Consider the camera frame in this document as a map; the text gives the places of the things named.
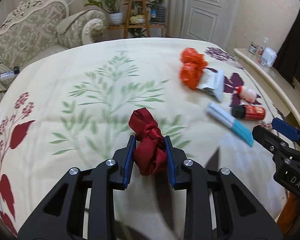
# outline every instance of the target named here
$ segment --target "floral bedspread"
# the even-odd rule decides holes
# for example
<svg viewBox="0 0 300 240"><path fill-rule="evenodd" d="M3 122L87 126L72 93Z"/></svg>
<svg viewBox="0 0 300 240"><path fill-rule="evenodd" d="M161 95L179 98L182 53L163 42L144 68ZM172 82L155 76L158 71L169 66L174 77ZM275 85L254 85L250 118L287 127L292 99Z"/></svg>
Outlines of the floral bedspread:
<svg viewBox="0 0 300 240"><path fill-rule="evenodd" d="M265 123L279 117L255 80L208 42L106 41L44 58L22 71L0 104L0 217L14 234L69 168L91 169L125 147L133 134L129 117L142 107L174 147L209 169L229 168L277 217L286 195L272 178L271 153L258 143L249 147L208 116L205 109L215 98L181 84L179 55L186 47L205 54L211 70L224 71L221 107L245 103L234 89L246 85L257 91L254 104L266 109ZM259 124L243 123L250 130ZM184 191L170 189L164 172L143 177L134 166L128 189L114 192L117 236L179 239L185 199Z"/></svg>

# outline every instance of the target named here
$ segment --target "white and blue tube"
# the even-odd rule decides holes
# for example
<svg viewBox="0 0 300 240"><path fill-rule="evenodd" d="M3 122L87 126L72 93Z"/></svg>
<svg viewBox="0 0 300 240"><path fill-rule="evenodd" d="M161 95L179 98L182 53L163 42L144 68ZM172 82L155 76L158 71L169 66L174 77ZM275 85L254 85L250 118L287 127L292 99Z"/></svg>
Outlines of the white and blue tube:
<svg viewBox="0 0 300 240"><path fill-rule="evenodd" d="M215 103L209 103L206 112L223 123L232 132L244 140L250 147L253 146L253 137L251 131L235 119L231 114L217 106Z"/></svg>

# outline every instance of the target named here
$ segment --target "white packaging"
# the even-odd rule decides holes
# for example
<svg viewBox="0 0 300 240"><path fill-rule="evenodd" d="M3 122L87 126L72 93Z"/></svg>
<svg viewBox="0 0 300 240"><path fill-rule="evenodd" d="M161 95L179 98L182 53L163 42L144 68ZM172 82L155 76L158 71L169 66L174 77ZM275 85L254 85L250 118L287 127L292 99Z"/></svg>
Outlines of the white packaging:
<svg viewBox="0 0 300 240"><path fill-rule="evenodd" d="M197 85L197 88L213 95L219 102L223 99L224 74L223 70L219 69L217 73L205 69L202 77Z"/></svg>
<svg viewBox="0 0 300 240"><path fill-rule="evenodd" d="M261 65L272 67L275 59L277 58L277 54L270 48L266 48L261 56Z"/></svg>

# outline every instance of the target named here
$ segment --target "plant stand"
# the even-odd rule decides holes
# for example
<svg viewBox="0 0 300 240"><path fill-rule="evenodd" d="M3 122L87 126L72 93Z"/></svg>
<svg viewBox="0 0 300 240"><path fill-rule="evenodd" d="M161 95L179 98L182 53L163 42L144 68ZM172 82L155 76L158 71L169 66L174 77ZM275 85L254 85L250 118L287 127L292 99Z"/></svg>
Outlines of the plant stand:
<svg viewBox="0 0 300 240"><path fill-rule="evenodd" d="M164 29L167 25L167 23L149 23L148 22L148 12L147 12L147 6L146 1L148 0L126 0L128 2L128 10L126 15L125 24L121 25L110 25L108 26L108 30L120 30L124 29L123 37L126 39L128 37L128 29L130 28L145 28L147 37L150 37L150 28L161 28L161 36L164 36ZM131 14L131 7L133 2L142 2L142 9L143 14L145 15L145 23L144 24L131 24L130 23L130 14Z"/></svg>

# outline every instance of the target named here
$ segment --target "ornate armchair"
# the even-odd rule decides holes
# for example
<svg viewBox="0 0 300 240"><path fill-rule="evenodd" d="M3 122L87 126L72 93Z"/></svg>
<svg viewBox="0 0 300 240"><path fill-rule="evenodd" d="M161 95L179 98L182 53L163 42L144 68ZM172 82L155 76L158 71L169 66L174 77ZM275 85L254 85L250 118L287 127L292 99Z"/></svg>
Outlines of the ornate armchair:
<svg viewBox="0 0 300 240"><path fill-rule="evenodd" d="M98 10L69 16L64 0L20 2L0 29L0 73L14 66L22 70L57 52L101 41L106 25L105 14ZM0 101L9 85L0 80Z"/></svg>

